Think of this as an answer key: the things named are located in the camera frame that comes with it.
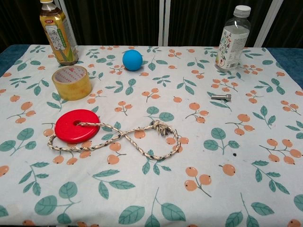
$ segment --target tape roll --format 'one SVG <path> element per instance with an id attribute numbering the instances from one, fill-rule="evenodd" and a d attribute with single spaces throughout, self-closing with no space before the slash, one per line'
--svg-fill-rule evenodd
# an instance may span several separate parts
<path id="1" fill-rule="evenodd" d="M 82 66 L 67 66 L 59 69 L 53 74 L 52 80 L 64 100 L 84 98 L 92 90 L 88 72 Z"/>

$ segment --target plastic bottle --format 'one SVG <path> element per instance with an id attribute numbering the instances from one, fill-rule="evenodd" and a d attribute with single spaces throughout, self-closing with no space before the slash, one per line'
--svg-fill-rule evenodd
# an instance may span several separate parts
<path id="1" fill-rule="evenodd" d="M 78 61 L 75 43 L 72 43 L 65 14 L 53 4 L 53 0 L 40 0 L 40 21 L 57 61 L 61 65 L 73 65 Z"/>
<path id="2" fill-rule="evenodd" d="M 220 45 L 215 61 L 215 66 L 226 71 L 238 66 L 240 55 L 250 33 L 249 6 L 236 6 L 234 17 L 225 23 Z"/>

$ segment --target screw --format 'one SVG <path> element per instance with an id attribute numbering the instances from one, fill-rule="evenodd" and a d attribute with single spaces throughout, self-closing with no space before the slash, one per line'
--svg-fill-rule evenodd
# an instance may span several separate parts
<path id="1" fill-rule="evenodd" d="M 231 94 L 227 94 L 225 96 L 212 95 L 211 99 L 225 99 L 226 101 L 231 101 L 232 100 L 232 95 Z"/>

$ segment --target background wall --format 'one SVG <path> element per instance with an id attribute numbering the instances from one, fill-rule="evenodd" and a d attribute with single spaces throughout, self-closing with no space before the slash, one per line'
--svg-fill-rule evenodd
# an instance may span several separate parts
<path id="1" fill-rule="evenodd" d="M 168 45 L 217 46 L 234 7 L 246 4 L 252 8 L 247 46 L 253 46 L 272 1 L 171 0 Z M 64 2 L 79 45 L 158 45 L 159 7 L 166 0 Z M 48 44 L 40 11 L 38 0 L 0 1 L 0 52 L 12 44 Z M 263 46 L 303 48 L 302 21 L 303 0 L 284 0 Z"/>

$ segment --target yellow bottle label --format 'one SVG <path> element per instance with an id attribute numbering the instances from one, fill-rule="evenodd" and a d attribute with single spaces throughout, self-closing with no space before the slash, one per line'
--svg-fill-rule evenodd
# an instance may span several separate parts
<path id="1" fill-rule="evenodd" d="M 76 49 L 69 42 L 71 35 L 64 13 L 54 16 L 40 16 L 40 21 L 58 62 L 77 61 Z"/>

